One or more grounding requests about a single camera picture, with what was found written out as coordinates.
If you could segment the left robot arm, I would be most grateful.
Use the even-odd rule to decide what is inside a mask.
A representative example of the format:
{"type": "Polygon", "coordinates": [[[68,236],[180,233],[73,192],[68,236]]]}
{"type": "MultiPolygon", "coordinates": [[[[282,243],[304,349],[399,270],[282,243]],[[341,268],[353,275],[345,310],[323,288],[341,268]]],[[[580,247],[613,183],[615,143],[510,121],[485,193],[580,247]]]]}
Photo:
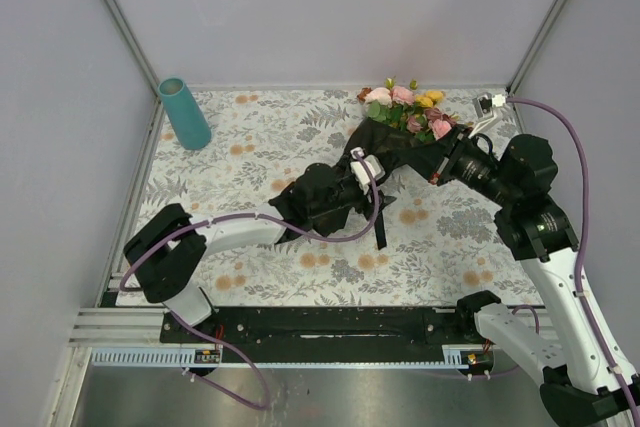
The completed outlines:
{"type": "Polygon", "coordinates": [[[254,245],[278,245],[300,237],[340,243],[352,212],[363,215],[366,231],[385,242],[380,217],[384,196],[377,181],[338,175],[317,164],[278,196],[250,210],[195,219],[179,203],[156,214],[124,247],[127,277],[152,304],[161,304],[182,320],[182,330],[196,342],[216,333],[213,306],[192,276],[206,257],[254,245]]]}

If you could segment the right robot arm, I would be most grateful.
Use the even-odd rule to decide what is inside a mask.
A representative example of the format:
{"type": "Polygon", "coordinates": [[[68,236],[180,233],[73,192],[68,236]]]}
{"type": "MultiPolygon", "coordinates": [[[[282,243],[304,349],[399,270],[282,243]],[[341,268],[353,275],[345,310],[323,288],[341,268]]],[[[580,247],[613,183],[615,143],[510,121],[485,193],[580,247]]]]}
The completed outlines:
{"type": "Polygon", "coordinates": [[[622,413],[637,425],[639,374],[587,294],[580,242],[549,194],[558,172],[549,143],[520,134],[496,158],[461,129],[435,145],[440,158],[430,182],[456,180],[499,205],[497,233],[533,282],[558,341],[546,341],[499,303],[459,313],[457,335],[501,348],[536,384],[557,425],[589,426],[622,413]]]}

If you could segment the black wrapping paper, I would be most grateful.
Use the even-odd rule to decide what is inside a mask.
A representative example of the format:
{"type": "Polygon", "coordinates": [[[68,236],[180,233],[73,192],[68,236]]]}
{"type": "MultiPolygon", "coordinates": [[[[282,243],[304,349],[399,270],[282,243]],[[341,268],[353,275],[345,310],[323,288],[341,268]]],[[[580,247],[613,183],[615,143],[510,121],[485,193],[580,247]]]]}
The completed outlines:
{"type": "Polygon", "coordinates": [[[342,230],[351,212],[367,220],[377,247],[387,245],[383,210],[395,198],[380,191],[391,173],[407,166],[427,181],[439,181],[439,170],[457,143],[466,137],[464,127],[453,127],[440,138],[423,141],[407,131],[366,119],[351,135],[338,162],[309,165],[269,205],[285,223],[277,241],[288,243],[313,234],[326,241],[342,230]]]}

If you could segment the black printed ribbon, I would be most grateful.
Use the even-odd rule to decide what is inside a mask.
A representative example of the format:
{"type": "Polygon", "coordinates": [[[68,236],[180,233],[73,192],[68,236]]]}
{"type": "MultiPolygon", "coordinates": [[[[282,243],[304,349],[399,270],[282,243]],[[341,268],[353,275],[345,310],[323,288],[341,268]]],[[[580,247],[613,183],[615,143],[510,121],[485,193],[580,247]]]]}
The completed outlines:
{"type": "Polygon", "coordinates": [[[387,247],[387,237],[385,230],[384,210],[393,204],[397,198],[395,196],[387,195],[381,190],[378,193],[378,215],[374,222],[374,233],[376,237],[376,247],[379,251],[382,251],[387,247]]]}

